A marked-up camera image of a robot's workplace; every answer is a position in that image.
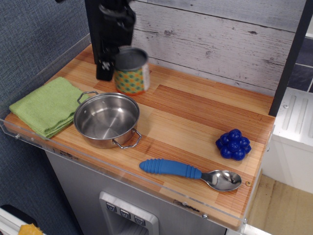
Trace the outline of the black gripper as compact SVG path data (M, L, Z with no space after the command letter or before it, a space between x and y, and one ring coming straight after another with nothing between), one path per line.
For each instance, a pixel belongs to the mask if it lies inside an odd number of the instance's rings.
M101 0L98 50L99 59L96 66L96 79L111 81L114 73L115 57L122 46L132 43L136 14L130 7L129 0Z

